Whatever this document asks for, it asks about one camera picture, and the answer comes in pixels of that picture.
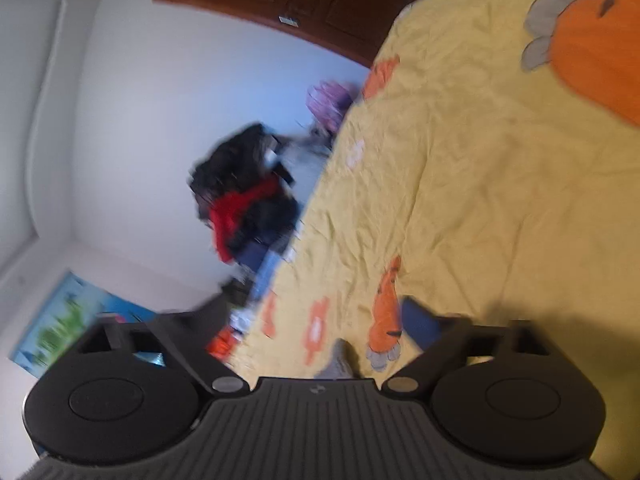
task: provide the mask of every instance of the pink bag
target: pink bag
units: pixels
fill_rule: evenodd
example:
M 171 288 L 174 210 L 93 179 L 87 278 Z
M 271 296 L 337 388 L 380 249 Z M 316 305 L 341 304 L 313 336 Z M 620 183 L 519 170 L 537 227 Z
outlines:
M 335 81 L 321 81 L 306 93 L 306 107 L 329 132 L 336 134 L 353 103 L 347 88 Z

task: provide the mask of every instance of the orange object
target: orange object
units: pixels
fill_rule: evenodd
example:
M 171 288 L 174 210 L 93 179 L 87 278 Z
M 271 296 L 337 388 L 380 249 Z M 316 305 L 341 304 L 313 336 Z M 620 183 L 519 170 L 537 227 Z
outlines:
M 326 327 L 326 313 L 329 309 L 329 298 L 324 297 L 315 301 L 309 311 L 309 325 L 306 328 L 305 338 L 302 341 L 306 349 L 305 365 L 309 366 L 316 352 L 322 349 L 324 344 L 324 329 Z
M 224 363 L 229 359 L 231 352 L 236 348 L 238 342 L 234 329 L 227 325 L 209 342 L 207 352 L 213 355 L 218 361 Z
M 640 126 L 640 0 L 575 0 L 549 54 L 571 88 Z
M 640 126 L 640 0 L 535 0 L 522 67 L 548 62 L 584 97 Z
M 400 307 L 396 296 L 396 276 L 400 270 L 400 256 L 396 256 L 382 275 L 373 303 L 373 325 L 369 329 L 369 348 L 373 352 L 389 352 L 402 334 Z
M 275 308 L 276 295 L 273 291 L 270 291 L 262 310 L 262 333 L 270 339 L 276 337 L 276 327 L 273 324 L 273 311 Z
M 362 88 L 362 97 L 365 99 L 371 99 L 378 92 L 380 92 L 391 79 L 391 76 L 396 69 L 396 66 L 400 63 L 400 57 L 396 54 L 388 59 L 383 59 L 377 62 L 369 72 L 369 76 Z

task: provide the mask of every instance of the bed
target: bed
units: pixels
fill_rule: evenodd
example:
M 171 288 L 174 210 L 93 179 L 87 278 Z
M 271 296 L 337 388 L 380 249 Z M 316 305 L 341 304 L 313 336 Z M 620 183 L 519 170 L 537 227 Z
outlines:
M 600 88 L 611 88 L 607 75 L 591 74 L 593 89 L 570 73 L 583 58 L 537 66 L 546 51 L 531 33 L 534 1 L 420 0 L 396 19 L 291 257 L 230 363 L 251 383 L 309 378 L 343 338 L 359 373 L 381 383 L 419 353 L 404 335 L 388 351 L 371 348 L 372 306 L 390 286 L 437 314 L 533 319 L 606 401 L 594 461 L 631 478 L 640 470 L 640 93 L 630 111 L 616 110 Z M 639 45 L 620 46 L 636 76 Z

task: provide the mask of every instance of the white wall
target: white wall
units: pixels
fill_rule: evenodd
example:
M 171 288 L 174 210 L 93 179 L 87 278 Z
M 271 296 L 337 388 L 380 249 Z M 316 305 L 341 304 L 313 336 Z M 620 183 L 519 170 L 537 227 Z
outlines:
M 254 23 L 152 0 L 102 0 L 87 50 L 74 154 L 76 227 L 90 246 L 200 290 L 229 267 L 209 249 L 189 170 L 259 120 L 308 123 L 309 85 L 361 83 L 354 62 Z
M 22 424 L 22 402 L 36 379 L 6 358 L 44 301 L 68 270 L 113 294 L 156 312 L 188 310 L 208 294 L 181 285 L 123 260 L 79 243 L 59 254 L 22 302 L 20 311 L 0 337 L 0 478 L 12 480 L 36 460 Z
M 26 153 L 60 0 L 0 0 L 0 272 L 35 237 Z
M 28 149 L 23 155 L 36 236 L 0 275 L 0 333 L 30 288 L 38 283 L 71 239 L 71 155 L 76 97 L 84 51 L 99 3 L 99 0 L 28 1 L 61 2 L 62 13 L 57 52 L 37 113 L 32 117 Z

